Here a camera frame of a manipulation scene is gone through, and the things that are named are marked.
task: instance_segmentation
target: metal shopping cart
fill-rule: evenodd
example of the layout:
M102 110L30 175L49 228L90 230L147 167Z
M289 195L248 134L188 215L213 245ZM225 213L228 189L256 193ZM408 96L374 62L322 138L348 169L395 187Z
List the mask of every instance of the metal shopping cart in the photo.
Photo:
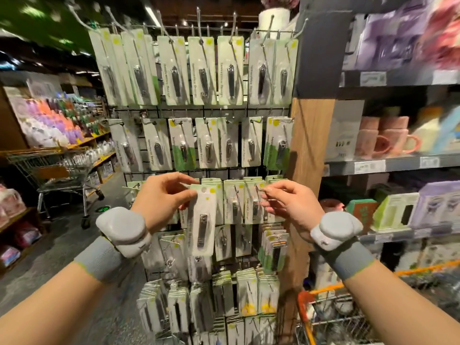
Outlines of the metal shopping cart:
M460 260L396 274L460 322ZM377 333L343 284L298 295L298 345L379 344Z
M36 151L18 151L6 154L6 158L14 164L39 193L37 211L41 213L43 206L46 216L49 212L43 197L53 191L64 191L83 195L84 216L81 227L90 226L86 190L94 189L99 200L104 199L100 189L88 184L88 175L93 163L85 155L88 148L44 149Z

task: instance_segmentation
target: gray wristband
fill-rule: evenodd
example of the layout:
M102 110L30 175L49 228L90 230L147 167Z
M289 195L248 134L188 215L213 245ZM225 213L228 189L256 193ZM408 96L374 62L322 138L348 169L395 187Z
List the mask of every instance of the gray wristband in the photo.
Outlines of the gray wristband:
M371 252L359 242L357 237L350 238L330 252L319 248L318 245L315 247L342 281L356 275L375 261Z
M107 238L100 236L74 262L83 267L87 273L105 283L114 282L121 271L131 264Z

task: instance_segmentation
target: floor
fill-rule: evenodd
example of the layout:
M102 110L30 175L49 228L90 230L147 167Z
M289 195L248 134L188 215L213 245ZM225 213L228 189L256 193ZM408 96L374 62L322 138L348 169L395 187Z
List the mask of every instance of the floor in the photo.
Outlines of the floor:
M0 316L46 283L98 236L94 224L97 218L95 209L104 205L126 206L124 185L121 172L102 185L105 199L91 208L92 225L87 230L80 227L82 206L72 206L53 220L50 233L37 243L30 255L0 279ZM141 328L136 308L136 299L144 283L143 266L138 263L121 285L113 286L105 295L73 344L151 344Z

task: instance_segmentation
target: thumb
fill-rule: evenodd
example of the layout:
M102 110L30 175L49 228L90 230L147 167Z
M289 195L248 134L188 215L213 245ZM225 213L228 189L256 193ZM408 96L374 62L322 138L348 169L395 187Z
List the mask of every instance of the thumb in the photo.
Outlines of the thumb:
M187 189L172 195L172 198L174 199L175 206L179 207L180 205L192 200L197 195L198 192L196 192L196 190Z
M287 193L281 189L275 189L272 187L267 187L264 189L268 197L278 200L279 202L287 205L291 202L293 194Z

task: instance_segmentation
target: green ceiling decoration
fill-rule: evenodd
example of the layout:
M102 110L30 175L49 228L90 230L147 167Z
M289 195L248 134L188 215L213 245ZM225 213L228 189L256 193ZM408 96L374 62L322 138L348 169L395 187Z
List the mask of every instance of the green ceiling decoration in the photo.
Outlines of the green ceiling decoration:
M2 0L1 3L0 28L44 46L93 53L87 30L63 3L48 0ZM104 22L91 5L80 1L79 5L78 14L83 21Z

